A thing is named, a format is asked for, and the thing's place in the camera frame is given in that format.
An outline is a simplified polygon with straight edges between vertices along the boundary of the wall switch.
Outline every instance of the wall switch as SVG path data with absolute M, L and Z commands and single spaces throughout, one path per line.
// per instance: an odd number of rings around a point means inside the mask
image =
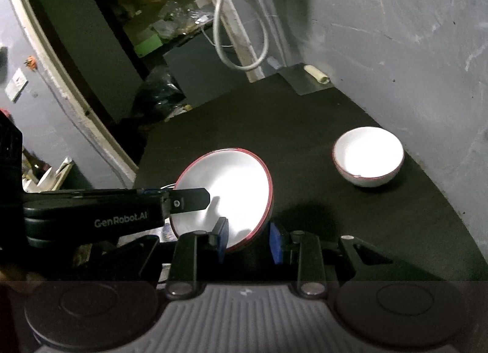
M 14 103 L 27 82 L 28 80 L 25 77 L 24 72 L 22 72 L 20 68 L 16 70 L 14 76 L 5 88 L 5 93 L 7 93 L 8 99 Z

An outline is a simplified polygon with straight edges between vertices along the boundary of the circular black cover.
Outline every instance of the circular black cover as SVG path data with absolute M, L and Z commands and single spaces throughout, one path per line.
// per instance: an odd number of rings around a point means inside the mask
M 114 348 L 135 339 L 153 323 L 155 289 L 146 282 L 44 282 L 25 306 L 38 338 L 69 351 Z
M 446 282 L 349 281 L 336 309 L 363 337 L 402 348 L 445 342 L 466 313 L 462 295 Z

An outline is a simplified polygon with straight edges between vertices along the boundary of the large bowl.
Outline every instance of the large bowl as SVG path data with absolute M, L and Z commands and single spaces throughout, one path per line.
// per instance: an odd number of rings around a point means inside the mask
M 227 251 L 250 242 L 270 217 L 273 183 L 264 162 L 245 149 L 229 148 L 207 153 L 194 161 L 176 181 L 175 189 L 205 188 L 207 209 L 173 214 L 176 236 L 211 231 L 219 217 L 229 220 Z
M 334 144 L 332 158 L 339 173 L 357 186 L 383 185 L 398 173 L 404 160 L 402 143 L 379 127 L 359 127 Z

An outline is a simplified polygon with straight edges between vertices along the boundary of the gray ribbed surface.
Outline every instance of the gray ribbed surface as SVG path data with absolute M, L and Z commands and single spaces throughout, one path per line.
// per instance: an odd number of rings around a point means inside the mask
M 41 348 L 38 353 L 56 350 Z M 171 302 L 143 337 L 111 353 L 386 353 L 348 334 L 328 307 L 287 286 L 207 286 Z M 451 346 L 430 351 L 456 353 Z

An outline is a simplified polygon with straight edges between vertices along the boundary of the white bowl with red rim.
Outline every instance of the white bowl with red rim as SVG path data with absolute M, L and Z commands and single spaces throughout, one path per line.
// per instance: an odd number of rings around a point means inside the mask
M 335 142 L 332 159 L 339 173 L 362 187 L 381 186 L 393 179 L 404 160 L 400 140 L 379 127 L 358 127 Z
M 209 232 L 219 217 L 225 217 L 227 251 L 233 251 L 249 243 L 271 215 L 271 175 L 265 163 L 245 149 L 220 149 L 196 159 L 175 184 L 175 189 L 189 188 L 205 188 L 210 204 L 205 210 L 173 214 L 171 227 L 177 237 L 195 230 Z

